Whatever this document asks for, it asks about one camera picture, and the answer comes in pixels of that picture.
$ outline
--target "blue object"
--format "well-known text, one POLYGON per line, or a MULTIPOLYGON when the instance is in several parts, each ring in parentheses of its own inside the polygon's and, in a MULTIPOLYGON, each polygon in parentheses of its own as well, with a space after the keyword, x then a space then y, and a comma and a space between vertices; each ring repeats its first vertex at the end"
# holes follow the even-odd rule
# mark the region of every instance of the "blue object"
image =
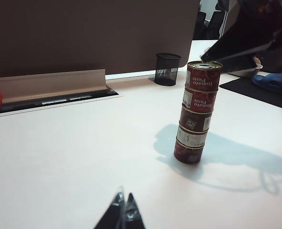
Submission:
POLYGON ((282 73, 255 75, 252 77, 252 82, 263 89, 282 95, 282 73))

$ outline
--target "table surface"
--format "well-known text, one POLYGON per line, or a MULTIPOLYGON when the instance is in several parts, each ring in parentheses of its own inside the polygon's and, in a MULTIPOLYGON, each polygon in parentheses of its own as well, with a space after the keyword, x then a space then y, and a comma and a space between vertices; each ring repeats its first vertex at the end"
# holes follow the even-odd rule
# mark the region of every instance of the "table surface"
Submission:
POLYGON ((173 157, 185 71, 172 87, 152 78, 0 116, 0 229, 93 228, 121 185, 148 229, 282 229, 282 108, 220 88, 202 159, 186 165, 173 157))

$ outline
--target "black mouse pad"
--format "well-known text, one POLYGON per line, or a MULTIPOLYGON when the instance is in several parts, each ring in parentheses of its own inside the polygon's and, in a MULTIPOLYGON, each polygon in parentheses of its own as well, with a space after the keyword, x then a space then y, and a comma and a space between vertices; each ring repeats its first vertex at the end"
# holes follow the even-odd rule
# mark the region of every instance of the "black mouse pad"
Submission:
POLYGON ((282 95, 256 86, 249 78, 239 78, 220 87, 282 108, 282 95))

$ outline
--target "red can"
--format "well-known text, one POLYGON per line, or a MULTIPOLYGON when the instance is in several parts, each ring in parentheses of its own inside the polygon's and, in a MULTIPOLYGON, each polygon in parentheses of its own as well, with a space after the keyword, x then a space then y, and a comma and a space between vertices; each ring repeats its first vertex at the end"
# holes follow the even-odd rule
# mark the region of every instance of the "red can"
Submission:
POLYGON ((181 144, 178 140, 175 143, 174 156, 177 160, 186 163, 198 163, 201 159, 203 147, 191 148, 181 144))
POLYGON ((207 131, 210 126, 212 112, 198 113, 182 106, 179 124, 190 131, 207 131))
POLYGON ((189 62, 185 86, 201 91, 215 91, 218 89, 221 69, 222 65, 216 62, 189 62))
POLYGON ((177 140, 186 147, 200 147, 204 145, 208 131, 190 131, 179 124, 177 140))
POLYGON ((186 87, 182 104, 191 111, 208 113, 213 111, 216 94, 217 90, 205 92, 186 87))

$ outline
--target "black mesh cup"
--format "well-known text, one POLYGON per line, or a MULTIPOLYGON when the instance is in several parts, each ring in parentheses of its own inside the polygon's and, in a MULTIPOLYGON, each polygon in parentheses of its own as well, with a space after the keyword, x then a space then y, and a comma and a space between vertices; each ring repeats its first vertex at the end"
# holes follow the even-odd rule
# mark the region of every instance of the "black mesh cup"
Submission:
POLYGON ((155 83, 163 86, 176 84, 180 56, 170 53, 158 53, 155 83))

